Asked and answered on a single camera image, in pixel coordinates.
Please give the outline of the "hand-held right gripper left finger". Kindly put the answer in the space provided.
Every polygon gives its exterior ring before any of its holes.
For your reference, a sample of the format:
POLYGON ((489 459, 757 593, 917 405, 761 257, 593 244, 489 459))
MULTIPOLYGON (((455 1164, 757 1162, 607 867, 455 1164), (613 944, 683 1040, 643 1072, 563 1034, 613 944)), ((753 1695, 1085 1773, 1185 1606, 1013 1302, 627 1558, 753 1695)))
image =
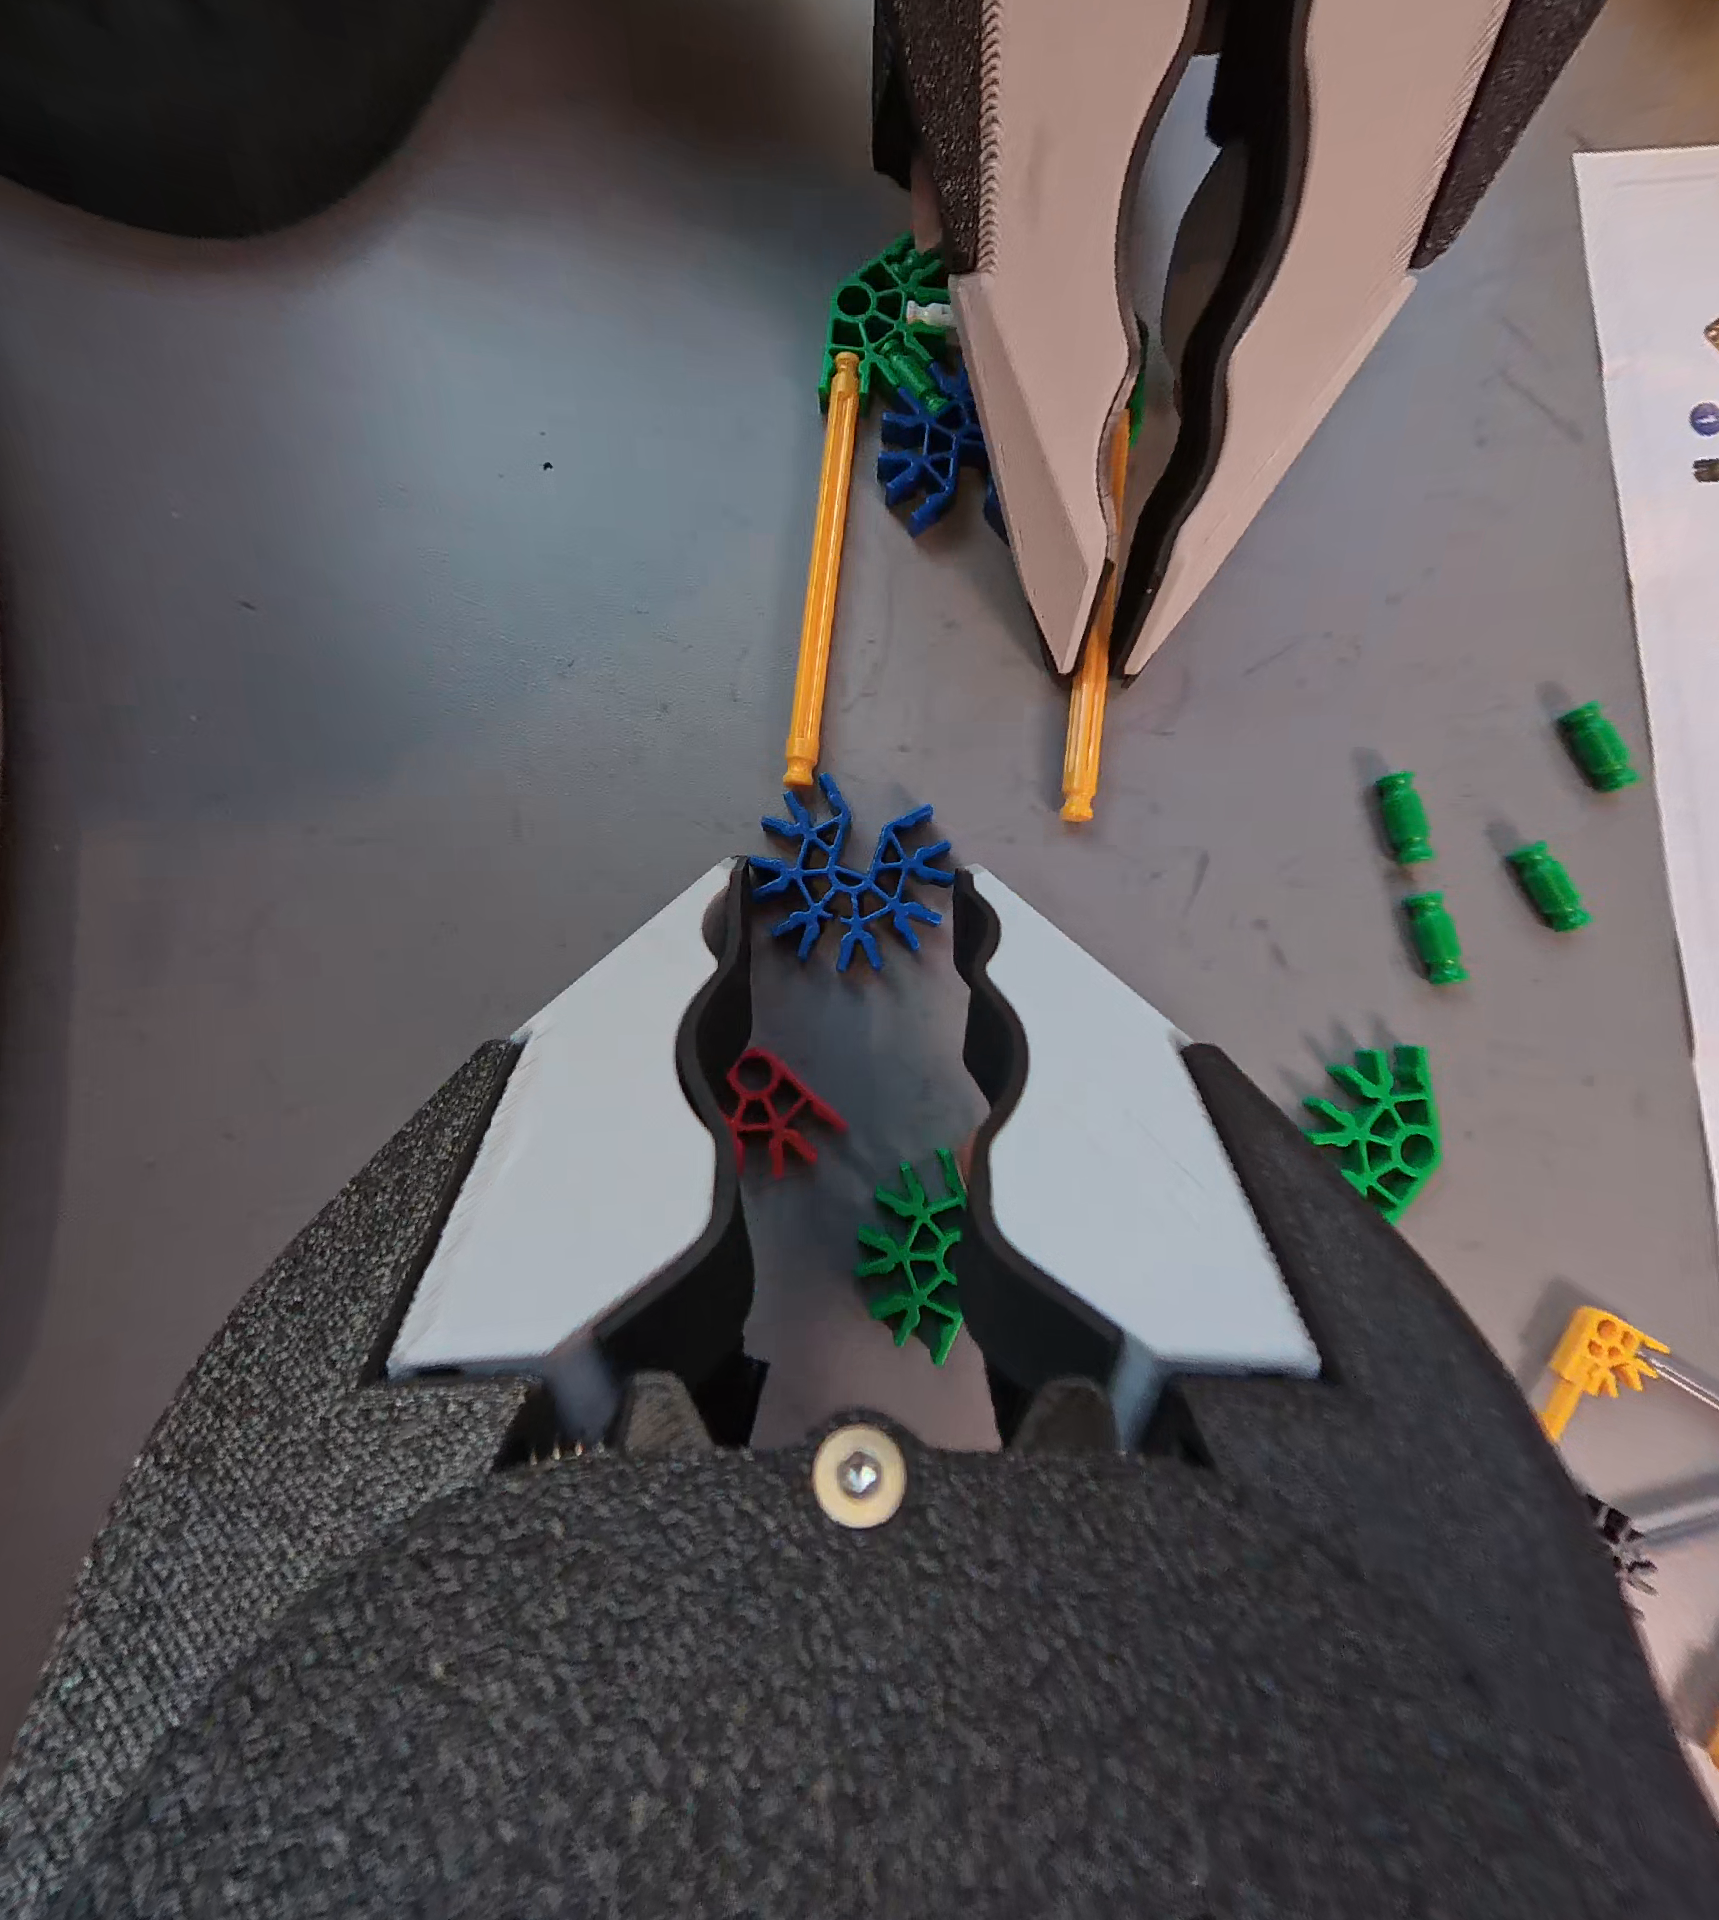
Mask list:
POLYGON ((707 868, 515 1030, 393 1381, 707 1381, 743 1355, 721 1086, 749 1037, 747 880, 741 858, 707 868))

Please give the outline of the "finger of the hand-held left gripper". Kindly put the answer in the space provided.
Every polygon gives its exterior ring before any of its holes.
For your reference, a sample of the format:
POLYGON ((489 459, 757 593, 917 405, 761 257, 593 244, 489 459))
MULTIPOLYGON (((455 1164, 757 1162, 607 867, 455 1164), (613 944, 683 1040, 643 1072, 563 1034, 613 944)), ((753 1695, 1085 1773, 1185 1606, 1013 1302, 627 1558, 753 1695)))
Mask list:
POLYGON ((1125 228, 1207 5, 979 7, 977 226, 953 280, 1019 587, 1051 670, 1085 644, 1119 547, 1105 479, 1141 364, 1125 228))
POLYGON ((1411 289, 1505 5, 1209 5, 1213 161, 1165 269, 1175 439, 1121 567, 1111 667, 1141 674, 1411 289))

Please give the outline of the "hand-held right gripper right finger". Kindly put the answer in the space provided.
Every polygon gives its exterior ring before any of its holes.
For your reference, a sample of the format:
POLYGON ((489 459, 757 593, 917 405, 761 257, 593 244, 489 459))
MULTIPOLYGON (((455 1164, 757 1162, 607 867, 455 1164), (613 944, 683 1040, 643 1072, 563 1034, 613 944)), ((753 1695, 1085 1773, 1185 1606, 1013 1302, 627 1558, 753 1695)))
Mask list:
POLYGON ((953 902, 963 1060, 987 1112, 959 1280, 1009 1381, 1313 1381, 1305 1326, 1191 1039, 989 868, 953 902))

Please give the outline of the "grey desk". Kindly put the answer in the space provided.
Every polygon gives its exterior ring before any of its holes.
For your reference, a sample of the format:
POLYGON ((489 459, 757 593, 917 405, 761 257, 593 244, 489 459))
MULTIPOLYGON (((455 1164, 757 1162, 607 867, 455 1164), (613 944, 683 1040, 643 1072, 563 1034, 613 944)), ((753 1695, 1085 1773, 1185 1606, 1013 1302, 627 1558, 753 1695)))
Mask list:
MULTIPOLYGON (((246 244, 0 181, 0 1776, 80 1562, 262 1272, 483 1040, 757 844, 827 289, 905 221, 865 5, 499 5, 401 153, 246 244)), ((975 504, 863 472, 825 761, 933 805, 1281 1106, 1431 1051, 1407 1237, 1523 1379, 1579 1302, 1719 1377, 1571 158, 1719 143, 1719 5, 1607 5, 1183 632, 1093 828, 975 504), (1415 774, 1433 863, 1385 853, 1415 774), (1591 924, 1503 854, 1545 843, 1591 924), (1469 980, 1399 901, 1439 893, 1469 980)))

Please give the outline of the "red corner toy connector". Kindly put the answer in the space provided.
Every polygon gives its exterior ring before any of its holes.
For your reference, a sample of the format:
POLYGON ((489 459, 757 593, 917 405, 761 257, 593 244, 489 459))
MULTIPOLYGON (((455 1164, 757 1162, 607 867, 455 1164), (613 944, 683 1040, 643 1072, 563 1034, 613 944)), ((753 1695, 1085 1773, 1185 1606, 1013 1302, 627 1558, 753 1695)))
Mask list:
POLYGON ((793 1069, 763 1046, 749 1045, 727 1070, 723 1106, 733 1162, 743 1176, 755 1149, 767 1155, 773 1180, 781 1180, 789 1159, 817 1164, 817 1136, 843 1136, 845 1117, 813 1092, 793 1069))

